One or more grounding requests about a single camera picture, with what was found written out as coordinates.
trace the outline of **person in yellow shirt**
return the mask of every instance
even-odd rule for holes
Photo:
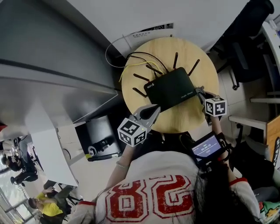
[[[46,194],[54,191],[53,186],[50,186],[49,188],[43,190],[36,198],[30,198],[28,200],[28,204],[31,208],[39,209],[47,216],[56,216],[61,213],[65,213],[66,198],[73,189],[73,186],[67,185],[58,192],[54,198],[48,198],[46,197]]]

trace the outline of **white marker cube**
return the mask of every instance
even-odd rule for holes
[[[227,101],[221,97],[205,99],[205,113],[213,117],[227,114]]]
[[[134,147],[147,138],[147,128],[125,118],[118,127],[119,139]]]

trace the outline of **printed number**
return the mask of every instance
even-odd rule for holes
[[[185,176],[167,175],[152,187],[153,213],[169,218],[193,212],[191,192],[187,190],[190,181]]]
[[[141,222],[149,215],[144,180],[111,188],[106,196],[106,213],[111,222]]]

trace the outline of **yellow shirt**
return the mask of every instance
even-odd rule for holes
[[[45,197],[43,193],[39,193],[39,195],[36,198],[39,200],[47,199],[47,197]],[[40,211],[47,216],[56,216],[58,214],[63,213],[63,211],[60,210],[55,203],[43,203],[43,206],[43,210]]]

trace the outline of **yellow cable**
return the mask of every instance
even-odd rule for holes
[[[122,80],[123,73],[125,72],[125,70],[126,70],[128,67],[130,67],[130,66],[135,66],[135,65],[143,65],[143,64],[145,64],[145,63],[151,63],[151,64],[155,65],[155,66],[157,67],[157,70],[159,70],[160,72],[162,72],[162,71],[159,69],[158,65],[157,65],[155,62],[153,62],[153,61],[145,61],[145,62],[138,63],[138,64],[132,64],[132,65],[126,66],[125,69],[122,71],[121,77],[119,78],[119,82]]]

